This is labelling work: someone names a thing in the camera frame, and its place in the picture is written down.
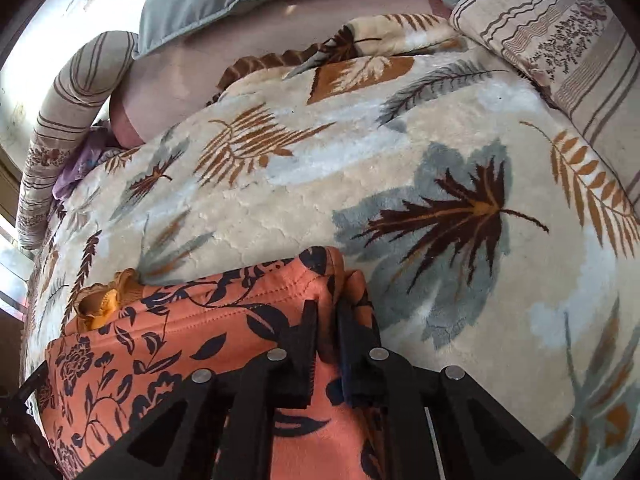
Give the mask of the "purple cloth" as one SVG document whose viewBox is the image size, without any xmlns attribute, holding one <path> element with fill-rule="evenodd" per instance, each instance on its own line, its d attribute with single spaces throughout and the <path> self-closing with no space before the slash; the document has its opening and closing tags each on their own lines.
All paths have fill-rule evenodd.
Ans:
<svg viewBox="0 0 640 480">
<path fill-rule="evenodd" d="M 80 147 L 66 162 L 52 188 L 52 196 L 64 202 L 73 193 L 80 181 L 96 166 L 99 166 L 122 152 L 122 147 L 109 126 L 93 126 Z"/>
</svg>

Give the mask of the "striped floral long pillow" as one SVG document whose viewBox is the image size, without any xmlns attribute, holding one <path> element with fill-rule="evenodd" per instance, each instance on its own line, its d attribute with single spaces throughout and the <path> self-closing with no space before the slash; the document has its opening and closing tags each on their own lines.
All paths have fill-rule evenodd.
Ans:
<svg viewBox="0 0 640 480">
<path fill-rule="evenodd" d="M 41 246 L 54 184 L 127 73 L 137 42 L 134 32 L 102 32 L 77 50 L 53 79 L 22 171 L 16 230 L 23 248 Z"/>
</svg>

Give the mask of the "pink bed sheet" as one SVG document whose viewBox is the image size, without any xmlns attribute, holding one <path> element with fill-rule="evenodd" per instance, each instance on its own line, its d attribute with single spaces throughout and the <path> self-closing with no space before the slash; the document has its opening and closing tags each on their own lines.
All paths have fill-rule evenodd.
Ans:
<svg viewBox="0 0 640 480">
<path fill-rule="evenodd" d="M 132 62 L 112 94 L 111 127 L 135 148 L 209 106 L 238 64 L 294 61 L 360 16 L 431 13 L 448 18 L 440 0 L 274 0 L 176 38 Z"/>
</svg>

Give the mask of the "orange black floral garment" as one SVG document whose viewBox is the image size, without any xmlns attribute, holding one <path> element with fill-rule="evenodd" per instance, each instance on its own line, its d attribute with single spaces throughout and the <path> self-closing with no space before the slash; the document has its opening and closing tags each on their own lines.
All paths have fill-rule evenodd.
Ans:
<svg viewBox="0 0 640 480">
<path fill-rule="evenodd" d="M 63 476 L 77 477 L 196 370 L 231 372 L 272 349 L 308 301 L 319 315 L 314 395 L 306 410 L 277 412 L 273 477 L 381 478 L 380 415 L 346 405 L 329 328 L 339 304 L 367 328 L 376 319 L 364 275 L 332 247 L 172 286 L 125 270 L 84 289 L 47 346 L 37 394 Z"/>
</svg>

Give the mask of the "leaf pattern plush blanket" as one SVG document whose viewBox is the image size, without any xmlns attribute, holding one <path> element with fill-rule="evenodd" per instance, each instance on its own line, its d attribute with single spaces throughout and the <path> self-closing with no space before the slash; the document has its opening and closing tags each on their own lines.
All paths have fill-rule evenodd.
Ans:
<svg viewBox="0 0 640 480">
<path fill-rule="evenodd" d="M 386 347 L 467 370 L 568 469 L 639 441 L 639 203 L 536 84 L 431 15 L 357 18 L 235 81 L 50 208 L 24 365 L 79 294 L 332 247 Z"/>
</svg>

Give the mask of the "striped floral right pillow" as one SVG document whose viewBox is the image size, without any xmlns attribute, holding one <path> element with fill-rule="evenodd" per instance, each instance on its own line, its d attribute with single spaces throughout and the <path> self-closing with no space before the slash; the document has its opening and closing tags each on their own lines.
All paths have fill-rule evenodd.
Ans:
<svg viewBox="0 0 640 480">
<path fill-rule="evenodd" d="M 449 19 L 530 78 L 639 203 L 639 50 L 605 0 L 460 0 Z"/>
</svg>

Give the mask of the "stained glass window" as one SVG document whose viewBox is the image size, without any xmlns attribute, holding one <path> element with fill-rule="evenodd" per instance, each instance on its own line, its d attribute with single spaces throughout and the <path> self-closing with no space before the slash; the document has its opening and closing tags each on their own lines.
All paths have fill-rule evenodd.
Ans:
<svg viewBox="0 0 640 480">
<path fill-rule="evenodd" d="M 27 282 L 32 274 L 32 254 L 17 243 L 15 220 L 18 200 L 16 168 L 1 152 L 1 310 L 24 322 L 28 312 Z"/>
</svg>

